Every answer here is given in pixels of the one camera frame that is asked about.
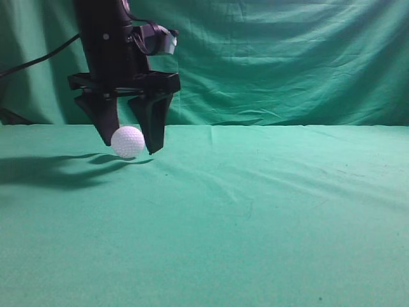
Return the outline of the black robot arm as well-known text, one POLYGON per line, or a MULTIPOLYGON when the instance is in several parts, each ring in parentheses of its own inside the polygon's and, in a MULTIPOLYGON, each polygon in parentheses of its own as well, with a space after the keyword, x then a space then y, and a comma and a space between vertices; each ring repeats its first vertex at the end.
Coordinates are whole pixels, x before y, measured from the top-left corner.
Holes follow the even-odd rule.
POLYGON ((181 89, 177 72, 150 68, 150 56, 173 54, 178 32, 152 20, 133 23, 128 1, 74 1, 73 8, 88 72, 68 76, 75 103, 86 113, 105 145, 119 129, 117 101, 128 97, 149 154, 164 146, 166 118, 181 89))

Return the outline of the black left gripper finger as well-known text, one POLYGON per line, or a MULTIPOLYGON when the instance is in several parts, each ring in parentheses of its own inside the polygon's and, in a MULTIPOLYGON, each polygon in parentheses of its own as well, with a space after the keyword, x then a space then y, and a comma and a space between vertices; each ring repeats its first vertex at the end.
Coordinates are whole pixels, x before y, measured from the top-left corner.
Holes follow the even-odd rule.
POLYGON ((131 91, 128 105, 139 123, 149 154, 164 146, 166 118, 174 93, 148 95, 131 91))

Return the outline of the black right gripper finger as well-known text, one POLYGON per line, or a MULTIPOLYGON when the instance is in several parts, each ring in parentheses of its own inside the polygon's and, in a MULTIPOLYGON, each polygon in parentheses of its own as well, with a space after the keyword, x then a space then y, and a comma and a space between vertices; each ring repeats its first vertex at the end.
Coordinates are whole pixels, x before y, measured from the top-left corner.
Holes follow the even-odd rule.
POLYGON ((74 102, 85 112, 106 146, 119 129, 117 98, 104 95, 80 95, 74 102))

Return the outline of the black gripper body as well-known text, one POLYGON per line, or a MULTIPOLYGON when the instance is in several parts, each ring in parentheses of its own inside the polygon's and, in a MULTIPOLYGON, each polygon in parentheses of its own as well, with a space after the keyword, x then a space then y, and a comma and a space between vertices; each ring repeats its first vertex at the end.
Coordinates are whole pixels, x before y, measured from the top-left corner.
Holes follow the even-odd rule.
POLYGON ((89 71, 68 76, 72 90, 128 90, 154 95, 181 90, 177 73, 150 68, 150 56, 143 52, 141 26, 81 25, 79 29, 89 71))

